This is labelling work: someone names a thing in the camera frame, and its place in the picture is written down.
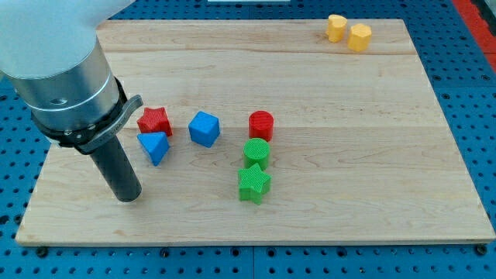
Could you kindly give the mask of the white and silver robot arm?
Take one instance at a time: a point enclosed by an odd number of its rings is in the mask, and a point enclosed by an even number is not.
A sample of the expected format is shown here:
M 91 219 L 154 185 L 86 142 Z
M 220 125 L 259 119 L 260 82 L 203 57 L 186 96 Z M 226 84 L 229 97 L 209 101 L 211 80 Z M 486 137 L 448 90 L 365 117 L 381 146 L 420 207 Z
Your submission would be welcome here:
M 116 133 L 140 104 L 127 99 L 96 34 L 132 0 L 3 1 L 1 72 L 45 137 L 83 154 L 122 149 Z

